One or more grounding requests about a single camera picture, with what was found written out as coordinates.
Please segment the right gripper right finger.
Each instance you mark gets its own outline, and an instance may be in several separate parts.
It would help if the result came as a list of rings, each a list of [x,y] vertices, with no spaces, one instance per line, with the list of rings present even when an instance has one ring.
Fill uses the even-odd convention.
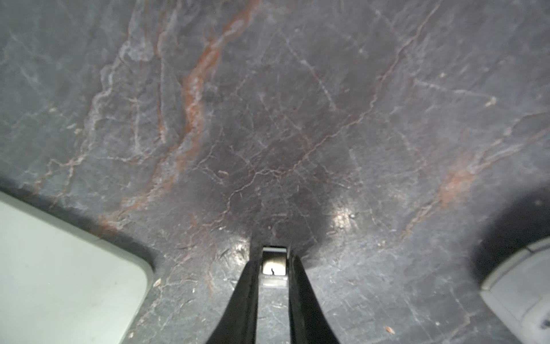
[[[339,343],[322,312],[301,259],[289,256],[289,320],[291,343]]]

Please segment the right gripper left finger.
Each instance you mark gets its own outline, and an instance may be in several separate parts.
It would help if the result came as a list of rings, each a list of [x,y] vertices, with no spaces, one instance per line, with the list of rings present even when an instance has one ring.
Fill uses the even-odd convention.
[[[246,263],[229,303],[207,343],[256,342],[259,304],[259,262]]]

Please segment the silver laptop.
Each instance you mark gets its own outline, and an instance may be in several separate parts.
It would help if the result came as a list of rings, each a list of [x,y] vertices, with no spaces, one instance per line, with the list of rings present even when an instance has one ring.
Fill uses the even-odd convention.
[[[152,282],[144,259],[1,195],[1,342],[121,343]]]

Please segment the white wireless mouse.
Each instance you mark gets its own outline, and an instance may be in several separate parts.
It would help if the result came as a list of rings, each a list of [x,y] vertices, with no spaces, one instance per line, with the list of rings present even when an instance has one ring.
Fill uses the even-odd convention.
[[[481,297],[521,343],[549,342],[549,238],[519,250],[482,283]]]

